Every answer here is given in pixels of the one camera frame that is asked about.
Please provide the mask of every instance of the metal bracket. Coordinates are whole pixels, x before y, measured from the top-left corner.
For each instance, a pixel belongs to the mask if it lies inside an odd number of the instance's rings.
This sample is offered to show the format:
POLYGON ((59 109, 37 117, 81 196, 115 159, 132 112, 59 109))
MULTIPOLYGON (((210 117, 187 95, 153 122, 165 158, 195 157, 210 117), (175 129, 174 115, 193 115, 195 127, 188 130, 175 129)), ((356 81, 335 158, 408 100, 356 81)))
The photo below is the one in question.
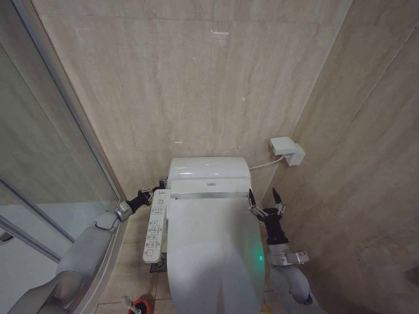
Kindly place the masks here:
POLYGON ((301 252, 283 252, 268 254, 269 264, 273 266, 287 266, 295 264, 304 264, 309 261, 306 251, 301 252))

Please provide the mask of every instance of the toilet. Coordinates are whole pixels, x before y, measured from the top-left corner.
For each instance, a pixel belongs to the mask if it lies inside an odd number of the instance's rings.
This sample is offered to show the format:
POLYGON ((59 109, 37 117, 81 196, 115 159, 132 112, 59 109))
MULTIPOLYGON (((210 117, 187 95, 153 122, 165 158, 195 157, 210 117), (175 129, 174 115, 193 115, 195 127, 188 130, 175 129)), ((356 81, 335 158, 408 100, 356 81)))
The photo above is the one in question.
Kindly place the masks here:
POLYGON ((259 314, 264 255, 244 158, 174 158, 167 266, 177 314, 259 314))

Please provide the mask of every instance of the wall tile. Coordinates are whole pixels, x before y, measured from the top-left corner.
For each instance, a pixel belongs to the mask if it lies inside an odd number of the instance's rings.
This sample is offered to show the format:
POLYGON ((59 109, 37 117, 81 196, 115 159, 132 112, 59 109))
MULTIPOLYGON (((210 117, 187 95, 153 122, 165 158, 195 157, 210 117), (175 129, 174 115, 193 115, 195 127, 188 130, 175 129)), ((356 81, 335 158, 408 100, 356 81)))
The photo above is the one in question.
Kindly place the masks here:
POLYGON ((215 0, 216 21, 340 24, 352 0, 215 0))
POLYGON ((211 20, 214 0, 33 0, 40 15, 211 20))
MULTIPOLYGON (((338 27, 42 19, 129 198, 176 156, 272 161, 267 140, 292 132, 338 27)), ((273 170, 252 173, 257 198, 273 170)))
POLYGON ((272 180, 330 313, 418 309, 418 5, 354 1, 293 134, 306 157, 272 180))

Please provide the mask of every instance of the power cord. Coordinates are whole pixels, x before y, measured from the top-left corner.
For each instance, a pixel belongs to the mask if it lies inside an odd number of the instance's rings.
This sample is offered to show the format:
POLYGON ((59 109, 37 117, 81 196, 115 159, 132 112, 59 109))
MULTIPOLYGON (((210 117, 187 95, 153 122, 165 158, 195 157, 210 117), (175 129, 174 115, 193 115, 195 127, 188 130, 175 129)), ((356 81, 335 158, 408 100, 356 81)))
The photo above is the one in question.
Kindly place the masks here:
POLYGON ((285 156, 282 156, 281 158, 278 158, 277 160, 274 160, 273 162, 267 162, 267 163, 265 163, 263 165, 259 165, 259 166, 255 166, 255 167, 249 168, 249 170, 254 170, 254 169, 258 169, 258 168, 262 168, 262 167, 266 167, 266 166, 275 164, 276 162, 280 162, 284 158, 285 158, 285 156))

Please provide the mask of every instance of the toilet lid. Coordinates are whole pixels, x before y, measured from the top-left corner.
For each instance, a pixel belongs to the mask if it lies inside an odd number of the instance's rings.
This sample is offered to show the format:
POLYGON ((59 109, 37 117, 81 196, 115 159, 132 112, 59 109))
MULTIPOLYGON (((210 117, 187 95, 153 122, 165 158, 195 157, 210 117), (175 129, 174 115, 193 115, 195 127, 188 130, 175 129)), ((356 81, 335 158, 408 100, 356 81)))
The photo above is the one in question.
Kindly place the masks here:
POLYGON ((263 247, 247 198, 171 199, 167 263, 177 314, 259 314, 263 247))

